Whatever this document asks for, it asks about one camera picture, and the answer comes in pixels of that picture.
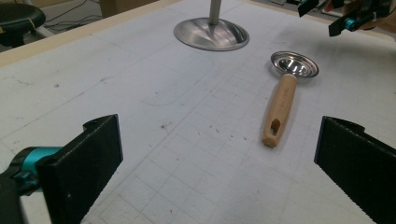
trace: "metal ladle bowl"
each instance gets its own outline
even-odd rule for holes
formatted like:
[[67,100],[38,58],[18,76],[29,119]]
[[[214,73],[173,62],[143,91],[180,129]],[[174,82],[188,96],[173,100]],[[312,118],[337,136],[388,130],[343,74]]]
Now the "metal ladle bowl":
[[267,113],[262,133],[262,142],[268,147],[276,147],[289,118],[297,78],[318,75],[318,66],[304,55],[280,51],[271,56],[275,68],[283,74],[277,85],[272,103]]

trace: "metal pole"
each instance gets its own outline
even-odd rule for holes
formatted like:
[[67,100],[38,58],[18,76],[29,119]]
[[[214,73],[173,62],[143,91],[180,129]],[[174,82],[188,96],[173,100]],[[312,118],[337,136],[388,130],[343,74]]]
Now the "metal pole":
[[209,25],[217,25],[219,23],[221,0],[212,0],[210,3]]

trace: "floor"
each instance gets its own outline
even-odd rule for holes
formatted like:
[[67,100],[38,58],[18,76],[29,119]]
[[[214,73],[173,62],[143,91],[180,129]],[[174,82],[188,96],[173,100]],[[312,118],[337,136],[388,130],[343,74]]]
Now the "floor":
[[[55,35],[102,19],[99,0],[74,0],[41,9],[47,17],[44,26]],[[27,34],[24,41],[28,44],[40,38],[42,38],[40,34]],[[11,48],[0,45],[0,52],[8,49]]]

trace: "white table surface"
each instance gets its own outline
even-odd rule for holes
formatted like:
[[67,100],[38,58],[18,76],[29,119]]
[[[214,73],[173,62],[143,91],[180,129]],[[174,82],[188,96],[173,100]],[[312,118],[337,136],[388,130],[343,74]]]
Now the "white table surface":
[[[124,161],[83,223],[373,223],[314,164],[322,116],[359,123],[396,147],[396,45],[327,24],[224,0],[242,49],[190,48],[173,35],[205,17],[183,0],[0,68],[0,172],[20,150],[64,146],[91,119],[118,114]],[[314,60],[280,145],[261,143],[279,81],[272,53]],[[23,197],[50,223],[41,193]]]

